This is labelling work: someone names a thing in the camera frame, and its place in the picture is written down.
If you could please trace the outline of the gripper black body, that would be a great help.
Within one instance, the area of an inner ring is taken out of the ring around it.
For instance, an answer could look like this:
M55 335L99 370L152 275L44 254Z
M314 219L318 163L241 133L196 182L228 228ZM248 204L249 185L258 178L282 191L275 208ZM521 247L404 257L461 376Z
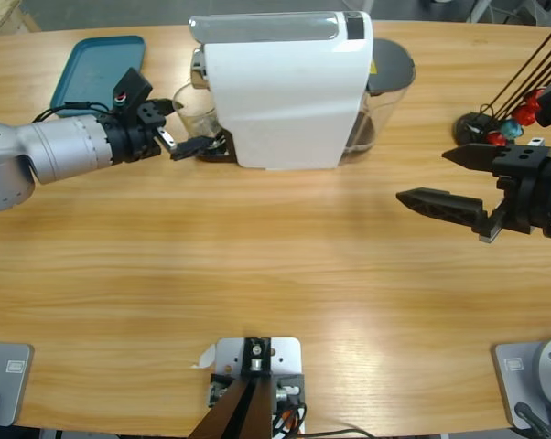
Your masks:
M502 230L524 234L535 228L551 239L551 147L545 140L497 146L488 168L503 191L502 202L479 225L479 239L491 242Z
M96 117L106 134L111 148L113 164L133 163L161 154L164 147L169 153L176 141L166 128L166 117L160 114L154 100L141 103L134 111L115 110Z

